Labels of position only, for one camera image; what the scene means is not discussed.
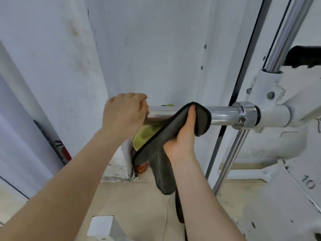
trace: chrome bar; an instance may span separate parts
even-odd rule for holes
[[[289,16],[284,24],[272,55],[266,67],[266,71],[270,73],[279,72],[281,65],[286,57],[288,50],[290,49],[292,42],[299,31],[299,28],[309,11],[309,8],[313,0],[295,0]],[[219,194],[219,191],[227,178],[233,162],[235,161],[249,130],[241,130],[238,132],[232,148],[226,158],[223,169],[219,175],[219,178],[213,188],[215,196]]]
[[[222,168],[221,174],[219,175],[219,178],[213,188],[213,193],[215,196],[218,195],[219,191],[222,188],[222,185],[227,178],[227,175],[229,174],[229,171],[231,169],[232,164],[234,163],[237,155],[239,154],[239,151],[248,135],[250,130],[240,130],[235,137],[234,143],[232,145],[232,148],[229,152],[229,155],[227,156],[226,162]]]
[[[295,0],[265,70],[279,72],[313,0]]]
[[[149,114],[144,121],[145,125],[159,123],[172,117],[179,111],[180,107],[162,106],[149,107]],[[238,107],[207,107],[212,115],[211,125],[240,125],[242,114]]]

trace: gray microfiber towel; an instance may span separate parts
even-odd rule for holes
[[[156,181],[156,185],[163,194],[171,194],[176,190],[176,182],[170,160],[163,145],[177,136],[185,125],[188,109],[196,105],[196,122],[194,133],[201,136],[211,125],[211,113],[202,105],[191,102],[183,106],[174,116],[164,122],[163,127],[155,133],[133,156],[134,165],[141,166],[148,162]]]

